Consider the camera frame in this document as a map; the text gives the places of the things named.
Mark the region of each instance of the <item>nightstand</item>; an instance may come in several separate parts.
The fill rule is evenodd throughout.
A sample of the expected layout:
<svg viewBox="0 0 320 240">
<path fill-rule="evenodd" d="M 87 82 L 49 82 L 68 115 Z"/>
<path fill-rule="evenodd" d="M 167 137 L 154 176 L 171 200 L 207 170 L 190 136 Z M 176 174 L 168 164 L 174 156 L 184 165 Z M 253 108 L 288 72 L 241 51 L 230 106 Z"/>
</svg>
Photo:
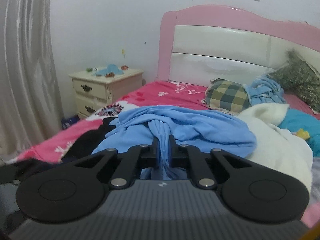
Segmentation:
<svg viewBox="0 0 320 240">
<path fill-rule="evenodd" d="M 94 72 L 81 71 L 69 75 L 81 119 L 142 86 L 143 71 L 139 69 L 129 68 L 122 75 L 108 78 L 92 74 Z"/>
</svg>

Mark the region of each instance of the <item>fluffy white blanket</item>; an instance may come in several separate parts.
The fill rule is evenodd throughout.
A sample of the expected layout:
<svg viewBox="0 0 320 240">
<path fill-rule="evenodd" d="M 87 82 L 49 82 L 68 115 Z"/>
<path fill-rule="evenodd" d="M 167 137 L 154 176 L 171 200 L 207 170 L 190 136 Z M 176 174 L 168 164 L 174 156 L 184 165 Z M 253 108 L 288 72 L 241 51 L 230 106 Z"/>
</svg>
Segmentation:
<svg viewBox="0 0 320 240">
<path fill-rule="evenodd" d="M 289 105 L 264 103 L 252 106 L 238 115 L 257 138 L 257 148 L 246 159 L 300 180 L 310 192 L 312 184 L 312 150 L 289 130 L 277 127 Z"/>
</svg>

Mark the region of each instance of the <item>light blue towel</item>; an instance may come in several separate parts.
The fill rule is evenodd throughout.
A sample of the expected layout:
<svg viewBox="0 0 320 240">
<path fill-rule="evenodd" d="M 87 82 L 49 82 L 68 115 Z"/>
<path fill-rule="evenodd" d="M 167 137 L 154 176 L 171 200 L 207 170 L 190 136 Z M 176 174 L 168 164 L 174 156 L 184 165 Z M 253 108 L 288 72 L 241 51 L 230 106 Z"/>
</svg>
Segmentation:
<svg viewBox="0 0 320 240">
<path fill-rule="evenodd" d="M 254 151 L 256 138 L 240 119 L 214 110 L 192 110 L 177 106 L 144 106 L 119 114 L 110 125 L 116 128 L 106 134 L 92 152 L 116 148 L 126 152 L 131 146 L 151 144 L 153 137 L 160 142 L 160 174 L 157 179 L 186 179 L 182 169 L 169 167 L 169 135 L 177 144 L 190 144 L 202 152 L 221 148 L 240 157 Z"/>
<path fill-rule="evenodd" d="M 320 157 L 320 121 L 296 109 L 288 109 L 287 114 L 279 125 L 281 129 L 288 129 L 290 132 L 297 132 L 299 129 L 307 131 L 310 139 L 306 142 L 310 146 L 313 156 Z"/>
<path fill-rule="evenodd" d="M 108 65 L 107 68 L 98 70 L 97 72 L 93 73 L 92 76 L 101 75 L 105 76 L 106 74 L 109 74 L 113 72 L 115 75 L 122 75 L 124 72 L 121 69 L 118 69 L 118 67 L 115 64 Z"/>
<path fill-rule="evenodd" d="M 286 103 L 281 86 L 265 74 L 256 78 L 251 85 L 243 85 L 243 87 L 252 106 L 261 103 Z"/>
</svg>

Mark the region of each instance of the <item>pink headboard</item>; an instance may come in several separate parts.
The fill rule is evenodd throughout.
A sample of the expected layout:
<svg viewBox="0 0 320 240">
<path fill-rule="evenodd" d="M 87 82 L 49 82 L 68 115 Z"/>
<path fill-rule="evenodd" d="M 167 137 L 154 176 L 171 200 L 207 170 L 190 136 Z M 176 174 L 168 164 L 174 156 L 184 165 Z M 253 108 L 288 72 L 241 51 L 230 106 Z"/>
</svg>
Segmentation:
<svg viewBox="0 0 320 240">
<path fill-rule="evenodd" d="M 278 37 L 320 52 L 320 29 L 307 23 L 273 21 L 221 5 L 199 5 L 166 12 L 161 21 L 158 80 L 168 81 L 176 25 L 232 28 Z"/>
</svg>

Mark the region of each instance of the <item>round pad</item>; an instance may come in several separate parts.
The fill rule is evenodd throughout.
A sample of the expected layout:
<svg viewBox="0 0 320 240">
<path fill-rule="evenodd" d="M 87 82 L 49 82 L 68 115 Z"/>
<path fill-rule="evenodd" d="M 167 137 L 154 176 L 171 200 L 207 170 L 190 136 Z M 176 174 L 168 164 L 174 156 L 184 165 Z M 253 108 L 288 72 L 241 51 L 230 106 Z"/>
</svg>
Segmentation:
<svg viewBox="0 0 320 240">
<path fill-rule="evenodd" d="M 34 220 L 63 223 L 95 210 L 103 196 L 104 188 L 90 169 L 62 166 L 23 181 L 16 201 L 20 210 Z"/>
<path fill-rule="evenodd" d="M 72 197 L 76 189 L 76 185 L 70 180 L 55 179 L 42 184 L 39 188 L 39 194 L 47 200 L 61 201 Z"/>
<path fill-rule="evenodd" d="M 263 179 L 249 186 L 252 196 L 264 201 L 275 201 L 283 198 L 287 192 L 285 187 L 276 181 Z"/>
<path fill-rule="evenodd" d="M 255 167 L 234 169 L 221 196 L 235 213 L 262 223 L 299 218 L 309 201 L 306 187 L 297 179 Z"/>
</svg>

